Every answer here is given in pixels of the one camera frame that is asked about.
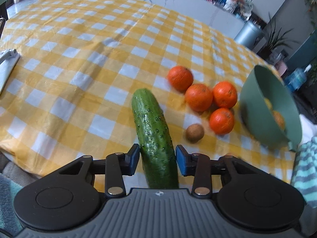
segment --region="trash can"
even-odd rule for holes
[[[245,23],[243,28],[235,37],[235,41],[252,50],[263,38],[264,33],[260,26],[255,25],[250,20]]]

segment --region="green bowl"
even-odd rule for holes
[[[285,131],[275,122],[264,98],[272,103],[285,120]],[[297,151],[302,139],[299,112],[288,89],[266,67],[256,65],[245,81],[240,94],[240,112],[249,132],[270,149],[288,146]]]

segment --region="floor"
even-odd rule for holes
[[[7,8],[7,12],[8,12],[8,17],[9,19],[17,14],[19,11],[21,11],[23,8],[25,8],[26,6],[29,6],[35,2],[37,2],[38,0],[23,0],[19,3],[13,4],[11,5],[9,8]]]

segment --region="cucumber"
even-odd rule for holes
[[[151,189],[179,187],[174,147],[163,111],[146,88],[132,96],[132,110],[146,181]]]

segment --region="metal rivet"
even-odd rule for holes
[[[207,195],[208,193],[210,193],[210,189],[206,187],[198,187],[195,189],[195,193],[197,195]]]
[[[108,189],[108,193],[111,195],[119,195],[123,192],[121,187],[111,187]]]

